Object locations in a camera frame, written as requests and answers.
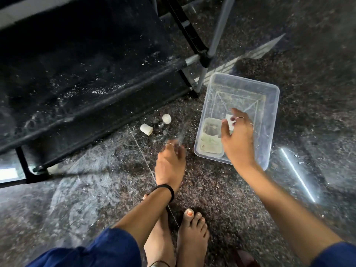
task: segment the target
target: transparent plastic box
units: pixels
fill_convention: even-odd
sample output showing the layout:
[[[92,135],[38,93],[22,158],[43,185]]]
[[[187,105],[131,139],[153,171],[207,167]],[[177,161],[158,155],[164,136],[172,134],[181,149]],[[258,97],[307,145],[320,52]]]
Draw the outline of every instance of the transparent plastic box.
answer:
[[[255,159],[266,170],[278,107],[276,85],[222,73],[214,73],[207,87],[194,152],[200,157],[231,164],[221,143],[221,120],[231,108],[247,112],[253,122]]]

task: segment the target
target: granite floor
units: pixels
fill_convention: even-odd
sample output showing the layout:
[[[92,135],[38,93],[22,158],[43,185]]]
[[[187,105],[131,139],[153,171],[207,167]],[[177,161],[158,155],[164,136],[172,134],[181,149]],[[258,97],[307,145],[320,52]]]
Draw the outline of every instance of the granite floor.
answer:
[[[188,11],[207,44],[220,7],[221,0],[210,0]],[[356,242],[355,7],[355,0],[238,0],[212,64],[220,67],[285,34],[262,58],[238,59],[229,73],[279,86],[266,172],[351,242]],[[167,30],[180,54],[191,55],[179,30],[169,24]],[[198,76],[198,65],[189,69]],[[227,260],[232,246],[249,251],[261,266],[301,266],[232,166],[194,154],[204,98],[205,89],[198,99],[179,98],[118,129],[52,168],[52,180],[1,189],[2,266],[23,266],[51,247],[85,245],[120,219],[154,186],[157,153],[187,116],[192,119],[184,140],[187,170],[170,205],[174,241],[183,211],[191,207],[210,227],[206,266],[232,266]],[[165,113],[172,123],[159,128]],[[143,122],[154,127],[149,137],[139,130]]]

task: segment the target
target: person's left foot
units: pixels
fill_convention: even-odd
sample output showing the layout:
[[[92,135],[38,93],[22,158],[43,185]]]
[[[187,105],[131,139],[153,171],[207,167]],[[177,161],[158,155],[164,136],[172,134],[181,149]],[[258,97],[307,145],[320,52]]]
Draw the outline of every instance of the person's left foot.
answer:
[[[169,267],[176,265],[171,231],[168,227],[168,213],[166,210],[163,211],[151,231],[144,249],[147,257],[147,266],[151,266],[155,262],[161,262],[158,266],[165,266],[162,262],[168,264]]]

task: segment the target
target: blue sleeve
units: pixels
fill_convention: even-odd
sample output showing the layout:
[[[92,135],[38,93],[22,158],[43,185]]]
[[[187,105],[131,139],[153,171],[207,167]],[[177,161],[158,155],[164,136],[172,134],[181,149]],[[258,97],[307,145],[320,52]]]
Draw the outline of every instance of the blue sleeve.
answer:
[[[136,240],[121,229],[105,229],[87,248],[54,248],[27,267],[141,267]]]
[[[356,266],[356,246],[340,242],[326,248],[317,256],[310,267]]]

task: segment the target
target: wristband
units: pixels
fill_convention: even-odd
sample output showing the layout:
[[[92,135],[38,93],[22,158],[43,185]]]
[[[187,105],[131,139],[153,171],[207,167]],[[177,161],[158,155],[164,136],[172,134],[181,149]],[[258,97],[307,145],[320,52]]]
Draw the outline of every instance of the wristband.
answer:
[[[170,190],[170,192],[171,192],[171,200],[169,201],[170,203],[174,200],[174,191],[173,191],[173,188],[170,186],[170,185],[168,185],[168,184],[160,184],[160,185],[158,185],[158,186],[156,186],[152,191],[151,191],[151,193],[153,192],[153,191],[155,191],[157,188],[160,188],[160,187],[165,187],[165,188],[168,188],[169,190]]]

